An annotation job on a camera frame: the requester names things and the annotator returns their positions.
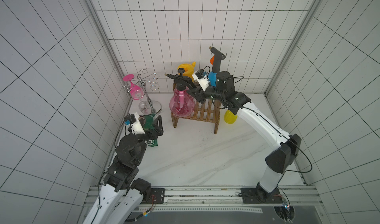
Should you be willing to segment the yellow plastic watering can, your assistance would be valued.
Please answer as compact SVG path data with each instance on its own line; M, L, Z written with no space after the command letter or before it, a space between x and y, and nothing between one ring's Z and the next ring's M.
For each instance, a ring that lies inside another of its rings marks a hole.
M191 78L192 81L194 81L193 74L195 72L195 66L196 66L196 62L194 61L192 64L189 64L189 63L181 64L178 66L178 69L183 68L185 70L185 72L183 73L183 76L189 77Z

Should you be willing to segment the pink pump spray bottle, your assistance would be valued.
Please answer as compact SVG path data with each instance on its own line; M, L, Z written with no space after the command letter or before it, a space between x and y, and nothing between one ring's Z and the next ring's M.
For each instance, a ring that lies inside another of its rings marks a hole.
M183 76L185 70L183 68L178 69L178 75ZM165 76L173 79L175 75L165 74ZM191 115L194 111L195 100L193 97L187 94L186 89L176 89L176 84L174 82L174 95L169 102L169 108L171 112L177 117L187 117Z

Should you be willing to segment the blue pump spray bottle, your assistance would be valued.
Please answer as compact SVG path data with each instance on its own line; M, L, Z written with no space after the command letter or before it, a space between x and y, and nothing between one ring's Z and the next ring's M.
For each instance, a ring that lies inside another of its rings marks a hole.
M216 49L213 46L210 46L209 49L214 55L210 59L210 63L212 65L212 68L208 74L208 80L209 80L211 86L216 87L216 80L217 80L216 75L217 75L217 73L220 72L221 61L226 59L227 55L220 52L218 49Z

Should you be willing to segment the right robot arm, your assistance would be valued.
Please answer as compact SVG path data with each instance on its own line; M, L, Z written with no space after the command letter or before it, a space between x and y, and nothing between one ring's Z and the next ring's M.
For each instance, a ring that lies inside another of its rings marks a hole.
M183 68L176 75L167 75L174 80L177 89L183 90L198 103L207 99L218 100L224 109L247 122L267 142L272 152L265 158L266 169L250 198L259 203L270 200L279 190L279 183L298 156L301 137L289 134L260 112L251 99L235 89L235 79L229 72L219 72L216 84L211 86L203 70L194 73L193 78L183 75Z

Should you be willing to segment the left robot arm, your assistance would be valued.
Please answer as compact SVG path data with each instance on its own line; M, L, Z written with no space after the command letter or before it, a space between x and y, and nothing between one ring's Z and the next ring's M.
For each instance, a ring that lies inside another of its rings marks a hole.
M146 117L127 114L115 140L115 156L98 182L98 197L84 219L85 224L129 224L147 216L158 196L150 182L137 178L148 142L162 136L162 117L156 116L148 129Z

